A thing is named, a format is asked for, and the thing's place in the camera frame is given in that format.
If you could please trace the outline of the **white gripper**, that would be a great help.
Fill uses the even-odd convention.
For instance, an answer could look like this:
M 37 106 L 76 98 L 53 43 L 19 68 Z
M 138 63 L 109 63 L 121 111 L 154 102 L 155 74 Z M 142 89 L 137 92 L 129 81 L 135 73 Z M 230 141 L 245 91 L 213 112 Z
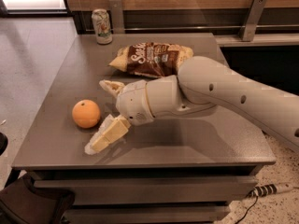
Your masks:
M 98 132 L 84 148 L 88 155 L 99 153 L 121 139 L 128 133 L 131 124 L 140 126 L 154 121 L 147 99 L 145 80 L 125 86 L 122 82 L 104 79 L 99 82 L 99 85 L 104 91 L 117 98 L 116 108 L 120 115 L 117 117 L 108 115 L 104 119 Z

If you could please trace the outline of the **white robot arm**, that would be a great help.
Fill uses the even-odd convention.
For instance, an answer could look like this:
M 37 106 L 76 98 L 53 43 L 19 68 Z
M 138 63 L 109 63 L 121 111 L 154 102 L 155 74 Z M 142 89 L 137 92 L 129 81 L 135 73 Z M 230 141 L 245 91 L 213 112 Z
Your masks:
M 274 136 L 293 151 L 299 148 L 299 96 L 244 77 L 203 56 L 185 61 L 175 75 L 127 85 L 102 80 L 116 99 L 117 117 L 104 119 L 85 146 L 93 155 L 122 139 L 131 126 L 158 118 L 194 118 L 220 105 Z

